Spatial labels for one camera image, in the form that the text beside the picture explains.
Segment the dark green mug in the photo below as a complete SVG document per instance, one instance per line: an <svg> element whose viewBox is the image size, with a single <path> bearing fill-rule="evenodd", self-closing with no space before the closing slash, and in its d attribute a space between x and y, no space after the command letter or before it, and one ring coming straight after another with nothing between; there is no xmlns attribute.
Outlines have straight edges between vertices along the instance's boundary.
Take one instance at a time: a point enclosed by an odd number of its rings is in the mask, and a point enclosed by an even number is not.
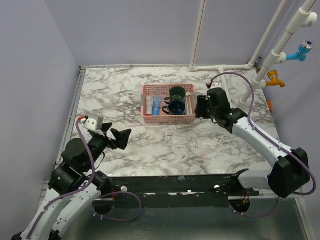
<svg viewBox="0 0 320 240"><path fill-rule="evenodd" d="M174 86L169 90L169 97L164 99L166 104L171 103L172 101L184 101L186 97L186 90L181 86Z"/></svg>

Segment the pink plastic basket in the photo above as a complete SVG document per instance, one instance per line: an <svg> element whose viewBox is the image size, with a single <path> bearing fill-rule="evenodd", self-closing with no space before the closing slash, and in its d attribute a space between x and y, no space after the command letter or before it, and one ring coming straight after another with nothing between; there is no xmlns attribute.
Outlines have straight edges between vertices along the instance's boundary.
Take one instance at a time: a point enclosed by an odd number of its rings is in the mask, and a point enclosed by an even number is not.
<svg viewBox="0 0 320 240"><path fill-rule="evenodd" d="M145 84L141 115L147 124L191 123L196 119L196 86L191 83Z"/></svg>

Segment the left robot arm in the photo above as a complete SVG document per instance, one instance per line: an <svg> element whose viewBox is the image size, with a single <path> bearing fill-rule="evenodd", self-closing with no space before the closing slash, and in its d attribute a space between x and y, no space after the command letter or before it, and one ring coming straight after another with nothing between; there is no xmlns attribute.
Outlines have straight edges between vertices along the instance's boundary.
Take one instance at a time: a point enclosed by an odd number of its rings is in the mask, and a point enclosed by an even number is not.
<svg viewBox="0 0 320 240"><path fill-rule="evenodd" d="M62 153L62 164L52 173L44 200L29 226L15 234L14 240L60 240L72 222L94 200L115 197L112 180L102 171L96 171L95 162L106 148L125 150L131 129L118 131L111 123L95 124L92 118L80 117L92 138L86 142L81 134L69 141Z"/></svg>

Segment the dark blue mug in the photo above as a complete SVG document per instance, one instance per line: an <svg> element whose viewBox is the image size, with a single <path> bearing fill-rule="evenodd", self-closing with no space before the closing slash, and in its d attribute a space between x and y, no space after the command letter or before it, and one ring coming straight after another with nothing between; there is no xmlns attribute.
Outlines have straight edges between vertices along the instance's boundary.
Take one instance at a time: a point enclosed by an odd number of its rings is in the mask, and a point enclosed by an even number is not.
<svg viewBox="0 0 320 240"><path fill-rule="evenodd" d="M173 100L163 106L162 111L167 115L185 115L186 105L182 100Z"/></svg>

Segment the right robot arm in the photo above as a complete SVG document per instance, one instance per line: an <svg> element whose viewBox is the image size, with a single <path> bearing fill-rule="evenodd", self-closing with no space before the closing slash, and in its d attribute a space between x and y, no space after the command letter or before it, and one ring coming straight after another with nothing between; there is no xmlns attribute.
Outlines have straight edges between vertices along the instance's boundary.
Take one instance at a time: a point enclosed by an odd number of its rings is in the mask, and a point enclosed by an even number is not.
<svg viewBox="0 0 320 240"><path fill-rule="evenodd" d="M239 108L231 108L226 92L212 88L197 97L195 116L211 119L229 133L251 145L269 163L272 170L244 170L230 183L230 191L241 196L248 189L265 189L286 198L310 181L308 155L275 140L255 125Z"/></svg>

